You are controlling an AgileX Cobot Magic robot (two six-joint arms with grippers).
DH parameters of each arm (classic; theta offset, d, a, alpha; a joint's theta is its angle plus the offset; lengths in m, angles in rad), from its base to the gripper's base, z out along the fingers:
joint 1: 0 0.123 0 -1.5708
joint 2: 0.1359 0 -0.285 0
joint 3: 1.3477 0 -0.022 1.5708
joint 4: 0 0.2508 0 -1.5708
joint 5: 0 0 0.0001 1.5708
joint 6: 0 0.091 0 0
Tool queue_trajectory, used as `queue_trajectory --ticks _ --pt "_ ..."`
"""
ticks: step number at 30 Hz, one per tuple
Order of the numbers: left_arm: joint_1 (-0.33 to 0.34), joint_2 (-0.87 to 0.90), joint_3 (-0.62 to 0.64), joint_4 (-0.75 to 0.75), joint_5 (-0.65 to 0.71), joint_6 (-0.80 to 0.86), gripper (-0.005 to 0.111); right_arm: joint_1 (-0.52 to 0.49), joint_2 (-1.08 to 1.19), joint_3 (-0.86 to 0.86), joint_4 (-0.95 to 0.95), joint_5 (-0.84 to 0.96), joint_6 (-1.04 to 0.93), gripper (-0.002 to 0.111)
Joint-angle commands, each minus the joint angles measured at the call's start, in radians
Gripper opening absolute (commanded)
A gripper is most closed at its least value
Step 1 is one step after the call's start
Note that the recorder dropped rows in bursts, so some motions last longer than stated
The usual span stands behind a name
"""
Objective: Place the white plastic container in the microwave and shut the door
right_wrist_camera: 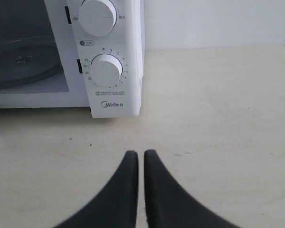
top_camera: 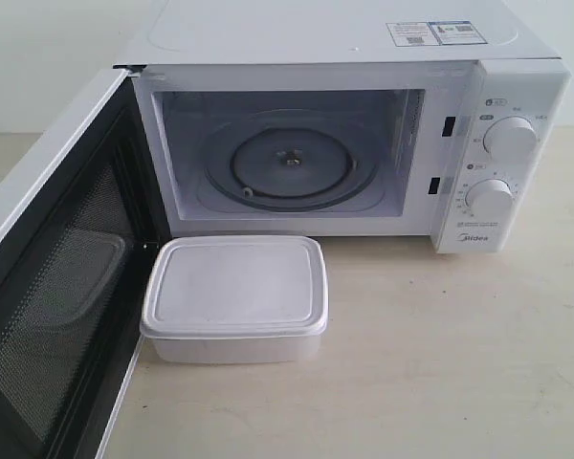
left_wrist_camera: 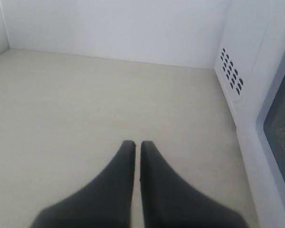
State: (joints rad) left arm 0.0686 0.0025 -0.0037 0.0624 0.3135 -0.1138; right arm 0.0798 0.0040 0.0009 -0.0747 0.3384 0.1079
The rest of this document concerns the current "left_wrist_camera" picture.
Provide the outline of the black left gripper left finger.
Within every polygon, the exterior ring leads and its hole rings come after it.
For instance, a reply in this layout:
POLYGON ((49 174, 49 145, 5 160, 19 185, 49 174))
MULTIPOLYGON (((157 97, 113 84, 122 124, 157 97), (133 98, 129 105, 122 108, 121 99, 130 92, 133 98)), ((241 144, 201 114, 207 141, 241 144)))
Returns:
POLYGON ((33 228, 128 228, 135 172, 134 141, 123 141, 109 164, 86 186, 43 209, 33 228))

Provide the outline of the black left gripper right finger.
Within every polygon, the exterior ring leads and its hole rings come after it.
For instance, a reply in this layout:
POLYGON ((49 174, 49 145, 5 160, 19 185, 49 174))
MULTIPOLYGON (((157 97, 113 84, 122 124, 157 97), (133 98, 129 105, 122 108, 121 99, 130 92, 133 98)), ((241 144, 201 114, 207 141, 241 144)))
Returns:
POLYGON ((243 217, 189 185, 154 142, 141 144, 140 184, 147 228, 247 228, 243 217))

